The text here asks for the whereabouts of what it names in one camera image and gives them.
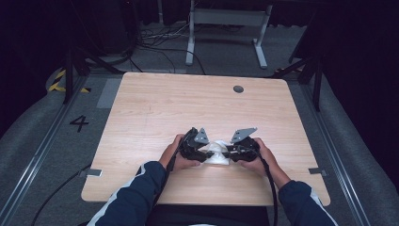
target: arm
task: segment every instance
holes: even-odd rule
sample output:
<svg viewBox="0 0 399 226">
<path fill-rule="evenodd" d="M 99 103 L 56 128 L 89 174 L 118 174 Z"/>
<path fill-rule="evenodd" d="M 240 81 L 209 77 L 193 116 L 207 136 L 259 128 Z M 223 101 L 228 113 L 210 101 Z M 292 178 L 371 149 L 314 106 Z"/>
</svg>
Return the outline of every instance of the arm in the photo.
<svg viewBox="0 0 399 226">
<path fill-rule="evenodd" d="M 143 164 L 135 178 L 114 192 L 103 208 L 92 218 L 92 225 L 144 225 L 153 206 L 154 197 L 162 190 L 166 167 L 177 149 L 183 135 L 175 137 L 161 159 Z M 174 173 L 177 170 L 199 165 L 198 161 L 176 156 Z"/>
<path fill-rule="evenodd" d="M 269 165 L 270 173 L 279 189 L 279 201 L 285 215 L 292 225 L 338 225 L 323 208 L 319 198 L 310 186 L 303 182 L 292 181 L 279 166 L 276 157 L 264 145 L 261 139 L 254 138 L 260 146 L 262 158 Z M 261 159 L 252 162 L 238 161 L 241 166 L 266 176 Z"/>
</svg>

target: hand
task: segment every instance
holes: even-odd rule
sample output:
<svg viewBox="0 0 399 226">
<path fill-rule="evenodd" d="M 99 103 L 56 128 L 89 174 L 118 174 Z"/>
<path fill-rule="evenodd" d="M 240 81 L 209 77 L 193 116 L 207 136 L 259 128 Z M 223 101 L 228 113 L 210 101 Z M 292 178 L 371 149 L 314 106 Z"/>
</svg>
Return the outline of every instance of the hand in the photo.
<svg viewBox="0 0 399 226">
<path fill-rule="evenodd" d="M 276 157 L 272 154 L 270 149 L 264 145 L 263 141 L 260 138 L 254 138 L 254 140 L 259 144 L 259 152 L 261 153 L 262 158 L 269 165 L 270 173 L 273 177 L 273 180 L 278 189 L 282 188 L 285 184 L 291 181 L 291 179 L 287 176 L 287 174 L 279 167 L 277 163 Z M 259 157 L 257 157 L 252 162 L 246 162 L 240 160 L 237 162 L 242 167 L 247 168 L 248 170 L 252 170 L 258 173 L 261 176 L 265 176 L 266 172 L 262 161 Z"/>
<path fill-rule="evenodd" d="M 162 166 L 166 169 L 167 165 L 170 161 L 170 158 L 173 156 L 174 152 L 176 151 L 177 147 L 179 146 L 180 140 L 184 137 L 183 134 L 179 134 L 175 137 L 173 142 L 168 145 L 165 151 L 162 153 L 159 162 Z M 199 166 L 200 162 L 196 160 L 188 160 L 182 157 L 180 153 L 176 154 L 176 161 L 173 167 L 173 171 L 176 172 L 177 170 L 182 170 L 190 167 Z"/>
<path fill-rule="evenodd" d="M 264 145 L 263 141 L 260 138 L 254 138 L 254 140 L 259 144 L 259 147 L 260 147 L 259 152 L 260 152 L 262 158 L 267 162 L 267 164 L 268 165 L 270 165 L 271 163 L 277 164 L 276 158 L 274 157 L 274 155 L 272 154 L 270 149 L 268 149 L 266 147 L 266 145 Z M 240 160 L 240 161 L 237 161 L 237 163 L 240 166 L 247 168 L 248 170 L 254 171 L 261 176 L 266 175 L 266 171 L 264 170 L 263 163 L 259 157 L 257 157 L 255 160 L 253 160 L 251 162 Z"/>
</svg>

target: white cloth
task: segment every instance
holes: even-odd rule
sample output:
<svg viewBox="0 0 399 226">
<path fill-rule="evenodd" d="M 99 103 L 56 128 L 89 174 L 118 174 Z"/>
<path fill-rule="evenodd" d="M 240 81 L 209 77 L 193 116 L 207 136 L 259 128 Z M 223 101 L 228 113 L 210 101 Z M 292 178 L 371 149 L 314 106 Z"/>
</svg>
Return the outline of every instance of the white cloth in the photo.
<svg viewBox="0 0 399 226">
<path fill-rule="evenodd" d="M 218 165 L 229 165 L 230 159 L 226 158 L 223 153 L 227 152 L 226 145 L 229 145 L 223 140 L 216 140 L 209 145 L 208 152 L 213 152 L 212 157 L 205 160 L 204 163 L 218 164 Z"/>
</svg>

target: left hand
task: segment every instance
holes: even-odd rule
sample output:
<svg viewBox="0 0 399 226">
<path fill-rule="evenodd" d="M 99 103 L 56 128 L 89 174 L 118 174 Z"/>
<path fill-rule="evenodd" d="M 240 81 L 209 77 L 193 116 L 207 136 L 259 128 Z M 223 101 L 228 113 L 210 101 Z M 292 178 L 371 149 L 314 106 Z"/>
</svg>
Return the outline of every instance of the left hand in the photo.
<svg viewBox="0 0 399 226">
<path fill-rule="evenodd" d="M 159 163 L 166 169 L 167 165 L 170 161 L 170 158 L 173 156 L 174 152 L 176 151 L 177 147 L 179 146 L 180 140 L 184 137 L 183 134 L 179 134 L 175 137 L 173 142 L 167 146 L 165 151 L 162 153 L 161 158 L 159 159 Z M 176 161 L 173 167 L 173 171 L 176 172 L 177 170 L 182 170 L 190 167 L 199 166 L 200 162 L 196 160 L 188 160 L 182 157 L 180 153 L 176 154 Z"/>
</svg>

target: right hand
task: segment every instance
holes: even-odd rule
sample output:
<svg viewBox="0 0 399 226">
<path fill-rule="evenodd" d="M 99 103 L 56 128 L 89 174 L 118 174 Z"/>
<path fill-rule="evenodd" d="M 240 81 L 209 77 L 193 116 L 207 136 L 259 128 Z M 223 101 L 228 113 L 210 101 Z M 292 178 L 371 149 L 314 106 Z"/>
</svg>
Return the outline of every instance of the right hand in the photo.
<svg viewBox="0 0 399 226">
<path fill-rule="evenodd" d="M 290 177 L 279 167 L 276 157 L 272 154 L 270 149 L 268 149 L 266 145 L 264 145 L 263 141 L 260 138 L 254 138 L 254 140 L 259 144 L 259 152 L 261 153 L 262 158 L 269 165 L 270 173 L 277 188 L 282 188 L 284 185 L 291 181 Z M 242 167 L 258 173 L 261 176 L 266 176 L 266 171 L 259 157 L 257 157 L 252 162 L 246 162 L 241 160 L 237 163 L 240 164 Z"/>
<path fill-rule="evenodd" d="M 254 140 L 259 144 L 260 147 L 259 152 L 261 153 L 262 158 L 267 162 L 267 164 L 269 166 L 277 165 L 275 156 L 272 154 L 270 149 L 268 149 L 266 145 L 264 145 L 263 141 L 260 138 L 254 138 Z M 240 166 L 247 168 L 248 170 L 254 171 L 261 176 L 266 176 L 266 171 L 259 157 L 257 157 L 255 160 L 251 162 L 239 160 L 237 161 L 237 163 Z"/>
</svg>

